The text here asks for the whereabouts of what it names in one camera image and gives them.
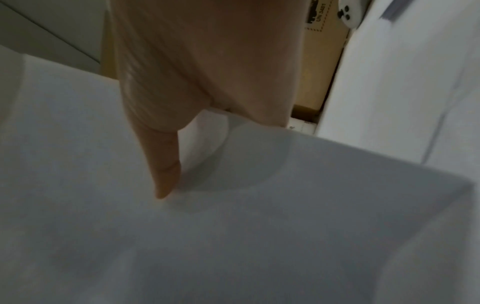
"white game controller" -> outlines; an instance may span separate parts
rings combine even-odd
[[[359,27],[371,0],[338,0],[338,13],[345,25],[351,29]]]

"finger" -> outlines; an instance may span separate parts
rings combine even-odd
[[[140,122],[128,109],[126,112],[143,148],[155,184],[155,195],[163,199],[172,192],[181,175],[178,133],[154,130]]]

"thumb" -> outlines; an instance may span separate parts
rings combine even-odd
[[[163,199],[172,192],[181,175],[178,132],[157,131],[143,124],[128,107],[125,112],[145,154],[155,195]]]

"skin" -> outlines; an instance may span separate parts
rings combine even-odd
[[[217,107],[285,126],[309,0],[112,0],[123,106],[158,198],[181,175],[177,131]]]

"hand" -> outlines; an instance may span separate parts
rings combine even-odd
[[[210,106],[285,126],[308,0],[111,0],[123,106],[156,196],[180,179],[177,131]]]

